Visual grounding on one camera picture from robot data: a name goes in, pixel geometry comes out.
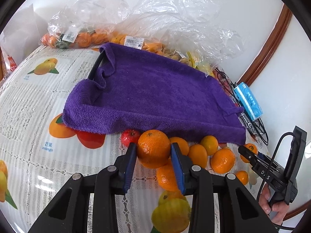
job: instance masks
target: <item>red apple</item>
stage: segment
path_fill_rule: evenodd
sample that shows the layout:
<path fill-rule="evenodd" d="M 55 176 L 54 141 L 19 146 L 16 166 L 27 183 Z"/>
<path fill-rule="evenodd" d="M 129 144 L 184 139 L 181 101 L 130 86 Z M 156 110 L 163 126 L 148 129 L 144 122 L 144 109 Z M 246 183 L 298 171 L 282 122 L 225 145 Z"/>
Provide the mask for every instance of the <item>red apple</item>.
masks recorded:
<path fill-rule="evenodd" d="M 140 132 L 137 130 L 125 130 L 121 134 L 121 143 L 126 147 L 128 147 L 131 142 L 137 144 L 140 135 Z"/>

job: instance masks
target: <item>finger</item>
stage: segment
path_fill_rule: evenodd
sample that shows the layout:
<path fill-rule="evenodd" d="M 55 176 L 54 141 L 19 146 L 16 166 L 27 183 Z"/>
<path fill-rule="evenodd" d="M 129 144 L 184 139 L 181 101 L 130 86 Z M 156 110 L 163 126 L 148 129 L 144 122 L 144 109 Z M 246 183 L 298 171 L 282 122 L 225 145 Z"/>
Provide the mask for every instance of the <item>finger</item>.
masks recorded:
<path fill-rule="evenodd" d="M 271 222 L 281 225 L 285 216 L 286 212 L 278 212 L 275 217 L 272 218 Z"/>
<path fill-rule="evenodd" d="M 287 211 L 289 210 L 289 205 L 285 202 L 278 202 L 273 204 L 272 210 L 278 212 L 276 216 L 271 220 L 273 223 L 281 225 L 284 217 L 286 216 Z"/>
<path fill-rule="evenodd" d="M 268 201 L 262 194 L 259 196 L 259 202 L 258 203 L 266 214 L 269 214 L 271 212 L 271 208 L 268 204 Z"/>
<path fill-rule="evenodd" d="M 287 205 L 284 201 L 277 202 L 277 203 L 273 204 L 273 206 L 272 206 L 272 210 L 276 211 L 276 212 L 285 212 L 285 213 L 287 213 L 289 208 L 290 208 L 290 206 Z"/>
<path fill-rule="evenodd" d="M 266 200 L 269 200 L 270 198 L 270 190 L 269 185 L 266 183 L 261 191 L 261 194 L 265 197 Z"/>

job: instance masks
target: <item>clear plastic bag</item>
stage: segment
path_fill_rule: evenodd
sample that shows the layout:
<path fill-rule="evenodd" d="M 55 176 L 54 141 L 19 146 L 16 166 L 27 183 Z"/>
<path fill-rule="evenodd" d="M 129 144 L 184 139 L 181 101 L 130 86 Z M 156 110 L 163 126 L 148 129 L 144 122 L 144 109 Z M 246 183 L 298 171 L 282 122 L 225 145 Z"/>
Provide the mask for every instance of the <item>clear plastic bag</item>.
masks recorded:
<path fill-rule="evenodd" d="M 240 36 L 213 25 L 218 7 L 210 0 L 140 0 L 110 35 L 124 44 L 127 35 L 144 38 L 154 53 L 180 61 L 206 75 L 223 59 L 243 51 Z"/>
<path fill-rule="evenodd" d="M 108 18 L 106 12 L 110 12 L 113 20 L 105 19 L 101 21 L 105 24 L 98 24 L 99 21 L 90 16 L 95 1 L 105 7 L 104 18 Z M 223 59 L 235 57 L 243 50 L 236 32 L 213 25 L 218 7 L 210 0 L 140 0 L 131 11 L 125 0 L 117 0 L 116 4 L 105 2 L 107 0 L 78 0 L 74 10 L 67 8 L 68 15 L 64 10 L 51 19 L 49 34 L 43 43 L 57 48 L 118 43 L 178 60 L 207 75 L 213 75 L 213 68 Z M 60 41 L 70 28 L 82 28 L 75 43 Z M 98 41 L 92 41 L 93 34 L 99 31 Z"/>
<path fill-rule="evenodd" d="M 50 19 L 41 43 L 60 49 L 106 43 L 108 32 L 129 12 L 125 0 L 77 0 Z"/>

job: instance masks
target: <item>blue gripper pad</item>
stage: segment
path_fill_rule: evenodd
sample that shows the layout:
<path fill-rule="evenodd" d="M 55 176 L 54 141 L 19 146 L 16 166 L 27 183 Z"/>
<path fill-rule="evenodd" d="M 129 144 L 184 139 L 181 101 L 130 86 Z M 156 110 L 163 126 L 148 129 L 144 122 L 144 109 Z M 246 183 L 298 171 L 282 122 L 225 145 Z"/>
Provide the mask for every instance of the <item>blue gripper pad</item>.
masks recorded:
<path fill-rule="evenodd" d="M 178 189 L 181 191 L 182 194 L 185 194 L 186 187 L 185 187 L 184 173 L 183 173 L 183 170 L 181 168 L 181 163 L 179 161 L 178 155 L 181 155 L 179 146 L 177 143 L 173 143 L 171 145 L 172 165 L 173 165 Z"/>
<path fill-rule="evenodd" d="M 134 174 L 134 168 L 135 168 L 135 164 L 136 164 L 136 158 L 137 158 L 136 145 L 134 143 L 132 143 L 132 144 L 133 144 L 133 148 L 131 148 L 131 150 L 130 150 L 128 165 L 127 165 L 125 173 L 124 173 L 123 191 L 125 193 L 127 193 L 131 187 L 132 178 L 133 178 L 133 174 Z"/>

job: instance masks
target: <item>black cord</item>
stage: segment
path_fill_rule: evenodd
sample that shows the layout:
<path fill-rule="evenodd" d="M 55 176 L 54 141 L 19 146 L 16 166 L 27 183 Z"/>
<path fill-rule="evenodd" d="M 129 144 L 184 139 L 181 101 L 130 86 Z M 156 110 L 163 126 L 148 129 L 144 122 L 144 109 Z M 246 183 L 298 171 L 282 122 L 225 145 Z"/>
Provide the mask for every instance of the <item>black cord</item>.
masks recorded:
<path fill-rule="evenodd" d="M 270 169 L 271 169 L 271 166 L 272 166 L 272 163 L 273 163 L 274 158 L 275 158 L 275 156 L 276 156 L 276 153 L 277 153 L 277 151 L 278 151 L 278 149 L 279 149 L 279 147 L 280 147 L 280 144 L 281 144 L 283 138 L 286 137 L 286 136 L 288 136 L 288 135 L 293 136 L 293 137 L 295 138 L 295 141 L 297 142 L 297 137 L 296 137 L 296 135 L 295 135 L 294 133 L 292 133 L 292 132 L 286 132 L 286 133 L 284 133 L 284 134 L 281 136 L 281 138 L 279 139 L 279 142 L 277 143 L 277 145 L 276 145 L 276 147 L 275 147 L 275 150 L 274 150 L 274 152 L 273 152 L 273 155 L 272 155 L 272 158 L 271 158 L 271 162 L 270 162 L 270 164 L 269 164 L 269 166 L 268 166 L 268 168 L 267 168 L 267 172 L 266 172 L 266 174 L 265 174 L 265 177 L 262 179 L 262 183 L 261 183 L 260 188 L 259 188 L 258 193 L 257 193 L 257 198 L 256 198 L 257 202 L 259 202 L 259 197 L 260 197 L 260 194 L 261 194 L 261 190 L 262 190 L 262 188 L 263 188 L 263 185 L 265 184 L 265 180 L 266 180 L 266 178 L 267 178 L 267 176 L 268 176 L 268 174 L 269 174 L 269 171 L 270 171 Z M 295 228 L 291 228 L 291 227 L 280 226 L 280 225 L 277 225 L 277 224 L 275 224 L 275 223 L 273 223 L 273 224 L 274 224 L 274 226 L 275 226 L 276 228 L 283 229 L 283 230 L 294 230 L 294 229 L 295 229 Z"/>
<path fill-rule="evenodd" d="M 286 227 L 286 226 L 278 225 L 278 224 L 275 224 L 275 223 L 273 223 L 273 224 L 274 224 L 274 226 L 276 228 L 279 228 L 279 229 L 282 229 L 282 230 L 294 230 L 295 229 L 295 228 L 292 228 L 292 227 Z"/>
<path fill-rule="evenodd" d="M 220 82 L 220 84 L 223 86 L 223 88 L 234 98 L 234 100 L 236 101 L 237 104 L 239 104 L 239 106 L 241 106 L 240 104 L 240 100 L 235 96 L 235 94 L 233 93 L 233 88 L 236 87 L 236 83 L 233 84 L 232 82 L 229 82 L 228 79 L 227 79 L 227 75 L 220 71 L 218 68 L 215 69 L 217 71 L 217 78 L 218 78 L 218 81 Z M 222 83 L 222 79 L 224 79 L 228 86 L 230 87 L 230 90 L 228 90 L 227 88 L 227 85 L 224 85 Z M 268 145 L 269 144 L 269 138 L 268 138 L 268 134 L 266 132 L 266 129 L 265 129 L 265 126 L 263 125 L 263 122 L 261 120 L 261 118 L 258 118 L 256 121 L 259 123 L 259 125 L 257 125 L 256 121 L 252 121 L 251 118 L 249 117 L 248 113 L 247 112 L 244 112 L 245 115 L 248 117 L 248 120 L 249 122 L 252 124 L 253 128 L 256 130 L 257 132 L 257 135 L 260 137 L 260 139 L 262 140 L 262 142 L 265 144 L 265 145 Z M 260 133 L 263 133 L 265 134 L 266 136 L 266 139 L 263 138 L 263 136 L 260 134 Z"/>

